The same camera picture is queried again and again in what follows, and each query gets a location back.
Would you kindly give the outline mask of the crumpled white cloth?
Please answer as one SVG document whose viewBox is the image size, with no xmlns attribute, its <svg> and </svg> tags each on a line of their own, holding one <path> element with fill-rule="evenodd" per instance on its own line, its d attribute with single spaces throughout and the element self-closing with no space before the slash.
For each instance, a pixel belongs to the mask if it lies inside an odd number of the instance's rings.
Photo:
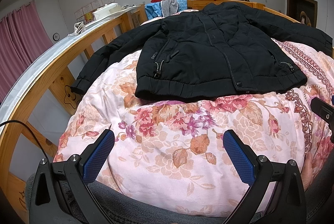
<svg viewBox="0 0 334 224">
<path fill-rule="evenodd" d="M 74 24 L 74 32 L 69 33 L 68 36 L 77 36 L 85 31 L 84 22 L 78 22 Z"/>
</svg>

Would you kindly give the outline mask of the white box on desk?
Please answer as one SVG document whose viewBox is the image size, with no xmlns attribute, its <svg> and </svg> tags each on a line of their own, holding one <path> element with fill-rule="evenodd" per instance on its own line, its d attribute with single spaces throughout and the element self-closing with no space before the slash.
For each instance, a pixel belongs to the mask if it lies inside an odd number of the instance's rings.
<svg viewBox="0 0 334 224">
<path fill-rule="evenodd" d="M 115 12 L 122 10 L 118 3 L 112 2 L 111 4 L 105 4 L 103 7 L 98 8 L 93 12 L 93 16 L 96 20 L 107 17 Z"/>
</svg>

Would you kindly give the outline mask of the round wall clock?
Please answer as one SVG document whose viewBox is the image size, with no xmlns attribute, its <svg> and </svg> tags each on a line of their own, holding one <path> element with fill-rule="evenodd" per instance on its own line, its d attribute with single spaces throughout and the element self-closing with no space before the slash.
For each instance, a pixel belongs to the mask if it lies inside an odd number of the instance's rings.
<svg viewBox="0 0 334 224">
<path fill-rule="evenodd" d="M 54 41 L 58 41 L 60 39 L 60 35 L 59 35 L 59 33 L 54 33 L 53 34 L 53 40 Z"/>
</svg>

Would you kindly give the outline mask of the black puffer jacket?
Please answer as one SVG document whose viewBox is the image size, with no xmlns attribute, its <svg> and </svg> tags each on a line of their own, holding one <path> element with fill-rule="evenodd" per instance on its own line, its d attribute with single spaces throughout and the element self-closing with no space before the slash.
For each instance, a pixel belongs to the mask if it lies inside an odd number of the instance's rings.
<svg viewBox="0 0 334 224">
<path fill-rule="evenodd" d="M 93 54 L 71 90 L 84 95 L 110 65 L 140 51 L 140 99 L 191 102 L 284 93 L 307 81 L 278 46 L 284 41 L 331 54 L 332 38 L 319 29 L 238 2 L 209 4 L 121 34 Z"/>
</svg>

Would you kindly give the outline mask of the papers on wall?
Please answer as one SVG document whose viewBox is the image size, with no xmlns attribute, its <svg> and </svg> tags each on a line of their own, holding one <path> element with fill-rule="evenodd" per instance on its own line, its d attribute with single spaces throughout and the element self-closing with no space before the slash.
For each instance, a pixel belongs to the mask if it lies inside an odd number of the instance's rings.
<svg viewBox="0 0 334 224">
<path fill-rule="evenodd" d="M 81 7 L 75 12 L 75 18 L 77 22 L 90 23 L 95 20 L 93 13 L 105 6 L 106 4 L 111 4 L 115 0 L 94 0 L 89 4 Z"/>
</svg>

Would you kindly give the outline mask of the white desk top cover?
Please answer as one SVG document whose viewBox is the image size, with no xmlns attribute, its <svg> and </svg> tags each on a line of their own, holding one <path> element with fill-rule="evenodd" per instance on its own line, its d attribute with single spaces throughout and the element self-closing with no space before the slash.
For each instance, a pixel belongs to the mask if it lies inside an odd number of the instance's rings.
<svg viewBox="0 0 334 224">
<path fill-rule="evenodd" d="M 31 64 L 11 88 L 1 105 L 1 122 L 16 119 L 26 122 L 46 90 L 54 95 L 63 108 L 73 115 L 78 96 L 66 94 L 66 87 L 74 82 L 68 69 L 82 52 L 88 58 L 94 53 L 91 44 L 102 37 L 106 44 L 115 39 L 114 27 L 126 32 L 133 29 L 132 16 L 144 14 L 144 5 L 131 6 L 102 20 L 90 23 L 77 36 L 68 36 L 53 45 Z"/>
</svg>

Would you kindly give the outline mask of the wooden bed frame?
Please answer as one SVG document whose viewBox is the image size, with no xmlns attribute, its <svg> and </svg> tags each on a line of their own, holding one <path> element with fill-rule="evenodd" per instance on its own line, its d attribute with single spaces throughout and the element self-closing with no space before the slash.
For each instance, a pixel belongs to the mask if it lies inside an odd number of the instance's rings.
<svg viewBox="0 0 334 224">
<path fill-rule="evenodd" d="M 69 36 L 40 56 L 18 79 L 1 106 L 1 187 L 18 221 L 28 222 L 26 181 L 10 171 L 10 161 L 20 138 L 44 149 L 49 157 L 67 159 L 76 149 L 93 140 L 92 131 L 105 124 L 102 113 L 115 107 L 107 117 L 119 138 L 116 151 L 102 167 L 98 179 L 118 191 L 135 197 L 179 193 L 187 200 L 212 192 L 216 183 L 209 172 L 222 165 L 228 174 L 235 169 L 227 162 L 221 140 L 213 138 L 225 126 L 245 130 L 246 141 L 256 149 L 269 151 L 264 131 L 278 133 L 292 117 L 294 105 L 285 95 L 230 97 L 217 104 L 198 101 L 183 104 L 145 104 L 134 95 L 135 69 L 139 53 L 113 66 L 98 83 L 97 93 L 87 97 L 72 92 L 74 77 L 68 65 L 80 51 L 93 53 L 93 40 L 106 43 L 116 37 L 115 28 L 128 31 L 144 23 L 144 6 L 131 6 L 90 25 L 85 32 Z M 29 116 L 49 91 L 74 119 L 58 144 L 48 140 L 30 124 Z"/>
</svg>

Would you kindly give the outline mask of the pink curtain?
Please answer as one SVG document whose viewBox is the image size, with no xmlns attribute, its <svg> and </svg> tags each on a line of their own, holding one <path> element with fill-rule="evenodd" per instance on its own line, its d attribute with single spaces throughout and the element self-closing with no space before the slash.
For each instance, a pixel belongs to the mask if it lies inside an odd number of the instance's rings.
<svg viewBox="0 0 334 224">
<path fill-rule="evenodd" d="M 52 46 L 34 1 L 1 19 L 1 100 L 21 74 Z"/>
</svg>

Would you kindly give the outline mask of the pink floral quilt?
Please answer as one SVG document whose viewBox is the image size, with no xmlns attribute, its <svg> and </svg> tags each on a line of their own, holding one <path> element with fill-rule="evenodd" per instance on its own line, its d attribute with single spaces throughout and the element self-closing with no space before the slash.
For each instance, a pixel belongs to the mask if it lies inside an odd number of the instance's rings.
<svg viewBox="0 0 334 224">
<path fill-rule="evenodd" d="M 132 29 L 99 49 L 55 162 L 106 128 L 115 145 L 97 180 L 187 215 L 225 217 L 246 193 L 223 146 L 233 130 L 256 154 L 293 159 L 309 189 L 333 151 L 310 108 L 333 96 L 332 39 L 244 4 L 210 4 Z"/>
</svg>

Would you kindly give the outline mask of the blue shirt on rail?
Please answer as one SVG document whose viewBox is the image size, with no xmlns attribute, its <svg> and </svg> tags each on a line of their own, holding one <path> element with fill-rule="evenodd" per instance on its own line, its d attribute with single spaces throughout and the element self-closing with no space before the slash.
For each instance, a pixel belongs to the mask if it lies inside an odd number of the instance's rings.
<svg viewBox="0 0 334 224">
<path fill-rule="evenodd" d="M 187 10 L 187 0 L 177 0 L 177 2 L 178 2 L 177 12 Z M 162 17 L 161 2 L 146 4 L 144 8 L 148 20 L 151 20 L 156 17 Z"/>
</svg>

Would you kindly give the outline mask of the grey striped garment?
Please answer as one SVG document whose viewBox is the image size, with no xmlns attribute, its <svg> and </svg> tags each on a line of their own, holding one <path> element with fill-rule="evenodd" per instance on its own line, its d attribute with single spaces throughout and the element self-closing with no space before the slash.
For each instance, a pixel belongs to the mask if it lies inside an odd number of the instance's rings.
<svg viewBox="0 0 334 224">
<path fill-rule="evenodd" d="M 177 0 L 162 0 L 161 1 L 161 12 L 163 17 L 174 15 L 178 12 L 178 1 Z"/>
</svg>

